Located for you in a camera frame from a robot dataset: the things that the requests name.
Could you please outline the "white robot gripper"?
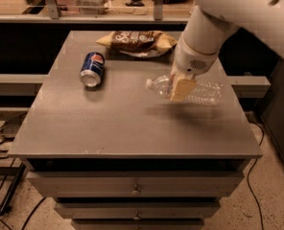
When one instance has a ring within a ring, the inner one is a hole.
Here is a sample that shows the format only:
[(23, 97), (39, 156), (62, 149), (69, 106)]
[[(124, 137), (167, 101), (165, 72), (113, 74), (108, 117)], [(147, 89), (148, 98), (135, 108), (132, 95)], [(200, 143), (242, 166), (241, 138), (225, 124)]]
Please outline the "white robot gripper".
[(197, 82), (192, 79), (207, 73), (218, 54), (202, 54), (191, 48), (182, 35), (177, 43), (170, 72), (172, 85), (171, 101), (182, 102), (195, 89)]

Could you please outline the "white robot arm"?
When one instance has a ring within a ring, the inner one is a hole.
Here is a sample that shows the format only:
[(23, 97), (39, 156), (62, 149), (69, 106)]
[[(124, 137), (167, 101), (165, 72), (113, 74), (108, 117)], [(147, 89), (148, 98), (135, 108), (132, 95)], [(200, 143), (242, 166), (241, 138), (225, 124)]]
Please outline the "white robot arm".
[(171, 70), (170, 99), (182, 102), (209, 71), (224, 42), (243, 28), (284, 59), (284, 0), (194, 0)]

